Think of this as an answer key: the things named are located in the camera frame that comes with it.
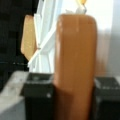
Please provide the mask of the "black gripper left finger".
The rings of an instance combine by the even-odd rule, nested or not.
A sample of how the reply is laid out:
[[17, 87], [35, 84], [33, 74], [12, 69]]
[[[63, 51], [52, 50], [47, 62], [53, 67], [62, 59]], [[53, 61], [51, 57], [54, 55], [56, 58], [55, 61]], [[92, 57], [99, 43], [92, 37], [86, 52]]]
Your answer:
[[26, 120], [53, 120], [52, 80], [52, 74], [28, 74], [21, 91], [25, 99]]

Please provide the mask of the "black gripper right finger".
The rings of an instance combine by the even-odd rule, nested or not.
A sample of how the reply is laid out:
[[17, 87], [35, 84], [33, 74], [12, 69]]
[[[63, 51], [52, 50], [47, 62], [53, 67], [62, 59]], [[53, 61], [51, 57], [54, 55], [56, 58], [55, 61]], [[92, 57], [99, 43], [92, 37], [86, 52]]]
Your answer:
[[97, 77], [94, 98], [94, 120], [120, 120], [120, 77]]

